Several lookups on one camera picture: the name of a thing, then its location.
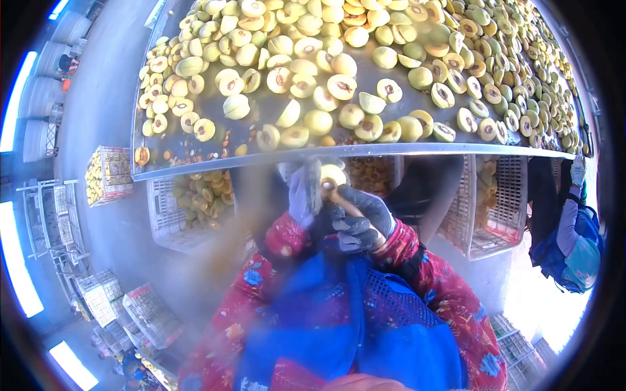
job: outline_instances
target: white glove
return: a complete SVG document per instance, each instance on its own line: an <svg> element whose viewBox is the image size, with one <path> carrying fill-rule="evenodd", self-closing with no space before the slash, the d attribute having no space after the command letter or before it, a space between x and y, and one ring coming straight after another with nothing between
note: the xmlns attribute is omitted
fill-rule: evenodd
<svg viewBox="0 0 626 391"><path fill-rule="evenodd" d="M579 188L583 188L585 182L585 160L580 156L576 156L572 167L570 168L570 175L572 176L572 184L577 185Z"/></svg>

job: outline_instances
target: woman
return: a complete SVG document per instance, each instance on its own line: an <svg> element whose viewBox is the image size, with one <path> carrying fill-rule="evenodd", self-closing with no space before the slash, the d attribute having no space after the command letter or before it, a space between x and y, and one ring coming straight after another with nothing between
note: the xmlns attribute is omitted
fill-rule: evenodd
<svg viewBox="0 0 626 391"><path fill-rule="evenodd" d="M59 71L67 76L72 76L75 74L76 69L78 69L79 62L72 57L64 54L59 59Z"/></svg>
<svg viewBox="0 0 626 391"><path fill-rule="evenodd" d="M602 239L597 218L585 206L585 161L577 156L561 163L560 191L552 175L550 158L535 157L528 162L528 202L533 217L530 258L533 266L571 292L591 289L600 271Z"/></svg>
<svg viewBox="0 0 626 391"><path fill-rule="evenodd" d="M365 217L321 213L320 166L308 159L294 173L289 210L257 241L180 389L319 390L363 373L420 390L503 390L504 360L469 286L378 197L342 185ZM314 243L325 217L334 231ZM379 248L370 224L386 239Z"/></svg>

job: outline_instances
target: rubber-coated glove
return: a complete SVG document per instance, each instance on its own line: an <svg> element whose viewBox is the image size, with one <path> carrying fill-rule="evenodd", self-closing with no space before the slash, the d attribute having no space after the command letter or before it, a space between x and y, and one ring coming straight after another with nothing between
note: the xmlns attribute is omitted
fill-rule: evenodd
<svg viewBox="0 0 626 391"><path fill-rule="evenodd" d="M337 232L338 250L342 253L358 253L376 250L378 232L387 239L396 228L396 221L380 197L356 190L347 185L337 188L339 195L356 206L365 217L346 216L339 205L329 204L324 211L332 221L332 229Z"/></svg>
<svg viewBox="0 0 626 391"><path fill-rule="evenodd" d="M310 156L294 172L289 183L289 215L303 228L309 229L322 209L320 170L333 164L340 169L345 163L333 156Z"/></svg>
<svg viewBox="0 0 626 391"><path fill-rule="evenodd" d="M570 168L573 185L577 185L581 189L583 188L583 183L585 182L585 171L585 159L580 156L576 156L574 162L572 163L572 167Z"/></svg>

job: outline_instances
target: blue mesh apron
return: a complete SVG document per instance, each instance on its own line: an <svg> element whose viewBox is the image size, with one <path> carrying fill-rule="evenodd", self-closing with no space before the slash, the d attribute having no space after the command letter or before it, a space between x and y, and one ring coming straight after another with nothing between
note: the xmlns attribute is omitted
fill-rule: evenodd
<svg viewBox="0 0 626 391"><path fill-rule="evenodd" d="M251 328L234 389L242 379L270 386L279 358L326 381L358 372L392 378L415 390L466 388L452 331L396 275L354 255L307 260Z"/></svg>

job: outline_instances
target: wooden handle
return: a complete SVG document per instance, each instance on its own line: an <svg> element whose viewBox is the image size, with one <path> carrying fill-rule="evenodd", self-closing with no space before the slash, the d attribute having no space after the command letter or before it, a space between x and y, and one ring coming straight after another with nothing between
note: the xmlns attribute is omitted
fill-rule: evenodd
<svg viewBox="0 0 626 391"><path fill-rule="evenodd" d="M341 206L346 211L346 214L349 216L365 217L363 213L361 213L361 211L356 206L351 204L347 199L343 198L339 194L339 192L337 192L336 188L328 192L328 200ZM374 231L376 231L376 233L378 234L378 237L376 238L375 248L380 248L383 244L385 244L385 241L386 241L385 237L382 235L382 233L379 230L376 229L376 227L372 225L372 223L369 224L369 227L372 228Z"/></svg>

